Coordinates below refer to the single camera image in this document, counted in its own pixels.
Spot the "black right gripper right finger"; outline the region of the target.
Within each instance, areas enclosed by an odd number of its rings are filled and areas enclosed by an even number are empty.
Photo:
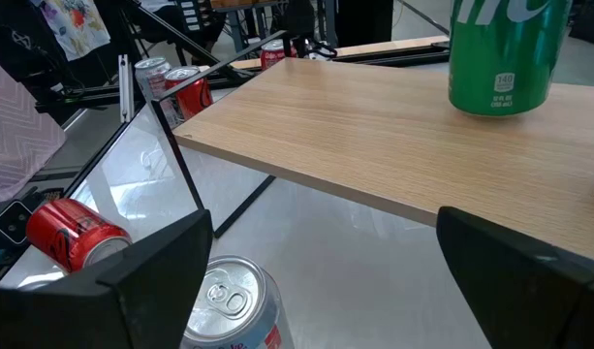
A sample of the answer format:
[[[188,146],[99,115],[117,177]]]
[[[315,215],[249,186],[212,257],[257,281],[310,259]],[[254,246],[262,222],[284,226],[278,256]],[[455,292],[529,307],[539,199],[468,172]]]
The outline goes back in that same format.
[[[492,349],[594,349],[594,260],[452,206],[436,235]]]

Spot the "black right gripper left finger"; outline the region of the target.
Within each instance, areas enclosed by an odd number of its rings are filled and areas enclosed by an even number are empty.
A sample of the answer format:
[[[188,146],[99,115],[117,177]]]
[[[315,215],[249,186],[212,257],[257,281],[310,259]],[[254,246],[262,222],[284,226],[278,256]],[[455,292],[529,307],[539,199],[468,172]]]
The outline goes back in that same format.
[[[178,349],[211,243],[200,209],[41,288],[0,288],[0,349]]]

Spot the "red Coke Zero can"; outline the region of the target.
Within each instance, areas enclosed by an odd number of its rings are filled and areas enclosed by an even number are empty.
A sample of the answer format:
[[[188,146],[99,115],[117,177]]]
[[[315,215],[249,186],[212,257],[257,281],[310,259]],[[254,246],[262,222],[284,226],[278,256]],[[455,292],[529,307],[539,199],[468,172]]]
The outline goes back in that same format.
[[[66,272],[86,268],[133,243],[124,229],[72,199],[39,207],[28,220],[26,235]]]
[[[176,67],[165,74],[166,88],[170,89],[198,74],[198,66]],[[213,103],[208,79],[199,79],[172,96],[172,104],[179,121],[187,121]]]

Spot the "silver Diet Coke can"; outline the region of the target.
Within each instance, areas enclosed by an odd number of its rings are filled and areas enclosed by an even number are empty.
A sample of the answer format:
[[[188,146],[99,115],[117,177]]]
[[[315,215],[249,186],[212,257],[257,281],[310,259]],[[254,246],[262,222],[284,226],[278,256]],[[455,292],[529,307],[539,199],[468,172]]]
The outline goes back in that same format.
[[[153,99],[160,97],[167,91],[165,73],[167,73],[172,66],[165,57],[157,56],[143,59],[137,62],[134,68],[136,80],[140,86],[142,95],[148,104],[151,104]],[[170,128],[172,129],[176,127],[178,119],[172,102],[169,99],[166,99],[163,100],[160,105]]]
[[[295,349],[271,275],[244,257],[210,259],[179,349]]]

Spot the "green Sprite can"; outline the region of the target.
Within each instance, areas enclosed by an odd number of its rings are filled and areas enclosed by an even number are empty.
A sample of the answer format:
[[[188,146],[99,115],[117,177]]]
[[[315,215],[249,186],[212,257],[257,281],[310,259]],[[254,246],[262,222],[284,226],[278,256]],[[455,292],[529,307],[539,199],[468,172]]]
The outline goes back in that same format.
[[[531,111],[549,93],[573,0],[453,0],[449,100],[475,115]]]

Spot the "red Coca-Cola Original can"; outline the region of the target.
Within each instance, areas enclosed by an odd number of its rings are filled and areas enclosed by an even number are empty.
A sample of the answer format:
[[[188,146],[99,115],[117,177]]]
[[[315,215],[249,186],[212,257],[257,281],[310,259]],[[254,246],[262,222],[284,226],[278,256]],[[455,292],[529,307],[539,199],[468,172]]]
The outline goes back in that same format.
[[[270,68],[285,57],[284,42],[281,39],[269,41],[262,46],[260,56],[262,70]]]

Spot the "pink chevron patterned cloth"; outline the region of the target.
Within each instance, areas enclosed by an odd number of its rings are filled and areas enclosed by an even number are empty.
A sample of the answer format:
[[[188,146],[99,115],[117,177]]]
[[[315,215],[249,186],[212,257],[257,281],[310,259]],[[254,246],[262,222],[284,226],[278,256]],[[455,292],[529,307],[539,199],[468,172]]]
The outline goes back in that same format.
[[[0,203],[12,199],[65,143],[64,130],[0,66]]]

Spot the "silver aluminium extrusion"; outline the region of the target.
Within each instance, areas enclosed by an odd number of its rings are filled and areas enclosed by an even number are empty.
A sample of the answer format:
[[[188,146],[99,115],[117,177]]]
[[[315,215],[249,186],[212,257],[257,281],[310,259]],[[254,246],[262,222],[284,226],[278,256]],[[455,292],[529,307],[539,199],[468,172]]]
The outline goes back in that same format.
[[[129,123],[134,114],[132,70],[127,54],[118,56],[119,116],[122,123]]]

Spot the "floral patterned cloth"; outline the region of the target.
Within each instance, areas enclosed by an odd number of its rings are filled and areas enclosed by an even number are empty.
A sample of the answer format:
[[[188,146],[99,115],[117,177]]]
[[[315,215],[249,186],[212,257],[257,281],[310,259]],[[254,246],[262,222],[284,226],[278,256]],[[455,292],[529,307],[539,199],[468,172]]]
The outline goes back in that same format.
[[[32,0],[68,61],[110,43],[110,35],[93,0]]]

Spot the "wooden shelf with black frame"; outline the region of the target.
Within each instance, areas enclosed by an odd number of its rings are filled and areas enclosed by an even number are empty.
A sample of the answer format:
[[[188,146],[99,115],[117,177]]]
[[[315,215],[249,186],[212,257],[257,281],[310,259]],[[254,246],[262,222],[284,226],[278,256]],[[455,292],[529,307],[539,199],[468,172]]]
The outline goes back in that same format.
[[[288,58],[174,136],[426,225],[454,206],[594,260],[594,86],[487,118],[451,105],[444,73]]]

